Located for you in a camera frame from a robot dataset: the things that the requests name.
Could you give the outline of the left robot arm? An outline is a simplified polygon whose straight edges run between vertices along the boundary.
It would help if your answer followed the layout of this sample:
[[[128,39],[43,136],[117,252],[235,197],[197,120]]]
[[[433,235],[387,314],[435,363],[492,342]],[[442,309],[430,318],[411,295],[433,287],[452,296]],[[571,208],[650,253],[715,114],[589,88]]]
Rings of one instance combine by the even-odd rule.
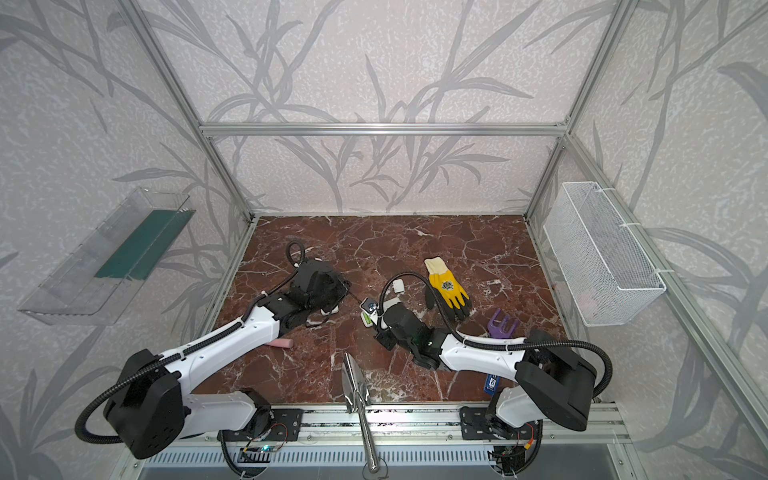
[[[305,325],[309,316],[337,312],[351,284],[327,262],[306,259],[245,312],[195,341],[153,354],[143,349],[125,363],[115,385],[78,416],[74,432],[89,444],[124,444],[137,459],[152,457],[180,438],[246,427],[268,404],[256,392],[198,394],[223,367]]]

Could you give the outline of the red white remote control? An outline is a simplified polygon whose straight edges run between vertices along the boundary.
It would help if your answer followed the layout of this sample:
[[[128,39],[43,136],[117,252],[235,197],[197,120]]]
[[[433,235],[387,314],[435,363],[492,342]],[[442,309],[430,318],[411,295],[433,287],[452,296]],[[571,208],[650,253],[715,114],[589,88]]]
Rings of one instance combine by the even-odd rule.
[[[361,320],[366,328],[371,328],[378,323],[378,305],[376,301],[370,297],[366,297],[361,301]]]

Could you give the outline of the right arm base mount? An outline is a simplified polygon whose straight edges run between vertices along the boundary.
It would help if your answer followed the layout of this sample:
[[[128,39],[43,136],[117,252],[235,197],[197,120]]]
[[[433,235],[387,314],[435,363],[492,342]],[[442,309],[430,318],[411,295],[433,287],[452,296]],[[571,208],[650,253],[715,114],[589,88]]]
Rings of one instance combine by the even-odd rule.
[[[515,440],[531,442],[537,439],[535,425],[526,423],[512,427],[502,422],[485,407],[463,406],[459,409],[459,423],[463,440]]]

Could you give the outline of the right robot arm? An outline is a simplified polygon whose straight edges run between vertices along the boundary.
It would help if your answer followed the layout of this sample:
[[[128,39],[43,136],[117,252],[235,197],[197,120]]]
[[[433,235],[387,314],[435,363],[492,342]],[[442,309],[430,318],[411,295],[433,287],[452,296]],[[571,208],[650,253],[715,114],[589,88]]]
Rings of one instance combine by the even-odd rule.
[[[376,314],[377,341],[388,350],[406,349],[420,367],[514,382],[493,395],[484,413],[488,431],[500,438],[544,419],[586,430],[592,400],[610,382],[610,358],[588,342],[560,342],[539,330],[511,340],[465,336],[427,326],[401,302]]]

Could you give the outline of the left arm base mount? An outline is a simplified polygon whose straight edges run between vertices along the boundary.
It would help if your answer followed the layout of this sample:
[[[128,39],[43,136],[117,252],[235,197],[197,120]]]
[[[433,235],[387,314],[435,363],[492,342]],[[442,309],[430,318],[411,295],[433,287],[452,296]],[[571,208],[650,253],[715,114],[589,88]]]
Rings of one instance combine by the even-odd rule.
[[[241,430],[224,430],[217,439],[225,442],[298,440],[304,411],[299,408],[278,408],[269,412],[259,410]]]

